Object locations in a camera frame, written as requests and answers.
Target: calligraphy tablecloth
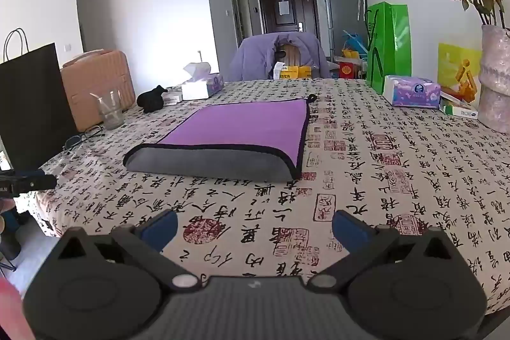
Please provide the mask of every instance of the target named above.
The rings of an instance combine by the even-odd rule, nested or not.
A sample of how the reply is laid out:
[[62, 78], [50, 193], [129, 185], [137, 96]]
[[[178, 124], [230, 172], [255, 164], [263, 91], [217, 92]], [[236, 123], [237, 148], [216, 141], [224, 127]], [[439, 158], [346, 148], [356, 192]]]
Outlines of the calligraphy tablecloth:
[[[319, 100], [310, 105], [299, 181], [130, 173], [122, 165], [131, 147], [157, 141], [203, 106], [312, 93]], [[307, 280], [348, 254], [332, 235], [336, 209], [407, 235], [436, 225], [483, 284], [491, 312], [510, 301], [509, 145], [507, 136], [476, 121], [392, 108], [364, 81], [229, 83], [207, 101], [152, 114], [130, 109], [122, 127], [43, 167], [58, 176], [57, 189], [24, 195], [17, 205], [34, 215], [46, 235], [56, 236], [71, 226], [108, 233], [174, 209], [179, 231], [163, 254], [203, 280], [209, 275]]]

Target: refrigerator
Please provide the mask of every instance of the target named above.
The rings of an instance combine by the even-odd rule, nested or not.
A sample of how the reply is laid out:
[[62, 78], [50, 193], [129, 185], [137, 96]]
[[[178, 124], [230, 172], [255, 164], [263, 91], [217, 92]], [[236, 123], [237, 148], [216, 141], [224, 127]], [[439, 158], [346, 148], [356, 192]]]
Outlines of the refrigerator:
[[363, 12], [363, 0], [360, 1], [360, 18], [358, 19], [359, 0], [325, 0], [330, 33], [330, 57], [342, 56], [342, 49], [348, 36], [344, 32], [358, 34], [364, 46], [368, 46], [368, 33]]

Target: red box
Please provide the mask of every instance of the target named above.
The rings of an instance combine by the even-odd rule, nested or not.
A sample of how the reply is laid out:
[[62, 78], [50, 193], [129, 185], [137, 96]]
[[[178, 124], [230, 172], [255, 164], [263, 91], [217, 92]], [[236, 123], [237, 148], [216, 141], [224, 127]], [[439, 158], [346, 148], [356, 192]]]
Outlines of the red box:
[[355, 68], [354, 68], [353, 63], [339, 62], [338, 65], [340, 65], [340, 71], [339, 71], [340, 78], [349, 78], [349, 79], [356, 78], [355, 77], [356, 76]]

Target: green bag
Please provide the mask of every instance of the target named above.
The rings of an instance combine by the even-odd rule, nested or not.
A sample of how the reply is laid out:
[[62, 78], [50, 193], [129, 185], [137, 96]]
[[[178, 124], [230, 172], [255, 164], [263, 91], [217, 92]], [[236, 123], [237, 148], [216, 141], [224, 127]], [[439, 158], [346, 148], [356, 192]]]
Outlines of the green bag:
[[407, 5], [378, 3], [367, 12], [367, 83], [379, 94], [387, 75], [411, 75], [411, 29]]

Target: suitcase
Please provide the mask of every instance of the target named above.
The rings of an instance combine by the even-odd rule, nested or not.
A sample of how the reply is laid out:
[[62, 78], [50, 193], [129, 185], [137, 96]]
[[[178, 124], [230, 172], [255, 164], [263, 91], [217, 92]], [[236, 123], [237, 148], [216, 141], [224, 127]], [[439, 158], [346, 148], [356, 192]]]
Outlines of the suitcase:
[[103, 121], [96, 98], [90, 93], [102, 96], [109, 91], [119, 90], [123, 110], [135, 102], [128, 60], [121, 51], [104, 51], [70, 61], [63, 66], [61, 75], [78, 131], [85, 131]]

